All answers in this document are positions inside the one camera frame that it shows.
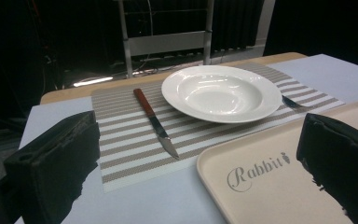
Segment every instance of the placemat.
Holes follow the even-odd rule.
[[[174,109],[162,96],[163,80],[94,91],[91,99],[101,132],[100,168],[104,192],[193,166],[205,148],[303,118],[307,112],[318,113],[344,104],[265,65],[245,63],[236,67],[269,79],[285,96],[315,108],[298,112],[281,105],[272,115],[261,120],[221,124],[195,119]],[[162,148],[133,95],[132,91],[137,88],[143,90],[181,160],[171,157]]]

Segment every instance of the knife handle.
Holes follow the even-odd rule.
[[[149,102],[147,102],[147,99],[141,89],[133,90],[133,94],[135,94],[136,99],[138,99],[139,104],[141,104],[148,118],[156,116],[152,106],[149,104]]]

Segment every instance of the beige tray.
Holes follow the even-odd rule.
[[[323,113],[358,129],[358,103]],[[303,119],[211,147],[197,169],[229,223],[351,223],[296,160]]]

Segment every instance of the plate rim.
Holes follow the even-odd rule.
[[[244,117],[244,119],[230,119],[233,118],[234,116],[228,116],[228,115],[208,115],[208,114],[202,114],[202,116],[200,114],[194,114],[191,112],[191,106],[183,103],[183,105],[178,105],[177,102],[181,101],[180,97],[178,96],[178,87],[180,86],[180,84],[182,83],[183,80],[185,80],[184,75],[186,73],[188,73],[188,71],[190,71],[190,76],[186,77],[197,77],[199,75],[194,75],[191,73],[194,72],[208,72],[211,71],[211,69],[214,70],[219,70],[218,72],[221,72],[222,70],[226,70],[227,72],[231,72],[231,73],[226,73],[224,75],[229,75],[231,77],[235,77],[235,78],[239,78],[243,81],[244,77],[245,78],[249,78],[249,77],[259,77],[260,80],[263,81],[263,85],[269,85],[269,89],[268,91],[275,91],[275,93],[271,94],[272,95],[277,95],[276,99],[274,99],[274,103],[275,105],[270,105],[270,109],[267,110],[267,112],[264,112],[262,116],[258,116],[258,117],[253,117],[253,118],[246,118]],[[173,82],[175,82],[175,79],[180,79],[180,82],[178,82],[177,84],[174,84]],[[249,84],[251,84],[252,86],[254,86],[255,88],[257,88],[260,92],[262,92],[262,96],[265,96],[265,92],[263,92],[262,90],[260,90],[255,84],[248,82]],[[201,65],[201,66],[191,66],[188,68],[184,68],[181,70],[178,70],[172,74],[170,74],[168,77],[166,77],[161,85],[161,92],[163,97],[165,98],[165,100],[171,105],[173,106],[175,109],[181,111],[184,114],[189,115],[190,117],[196,118],[196,119],[202,119],[202,120],[206,120],[206,121],[211,121],[211,122],[217,122],[217,123],[246,123],[246,122],[251,122],[251,121],[256,121],[259,119],[263,119],[269,115],[271,115],[273,112],[275,112],[279,106],[281,105],[281,92],[279,91],[278,87],[272,83],[270,80],[268,80],[267,78],[258,75],[255,72],[246,70],[246,69],[241,69],[241,68],[236,68],[236,67],[230,67],[230,66],[223,66],[223,65]]]

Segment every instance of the white tabletop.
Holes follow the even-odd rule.
[[[269,67],[345,103],[358,102],[358,65],[316,55]],[[21,147],[61,119],[88,110],[92,110],[90,97],[35,106]],[[97,167],[87,177],[82,195],[63,223],[225,223],[225,220],[200,182],[195,166],[108,193],[103,193],[101,171]]]

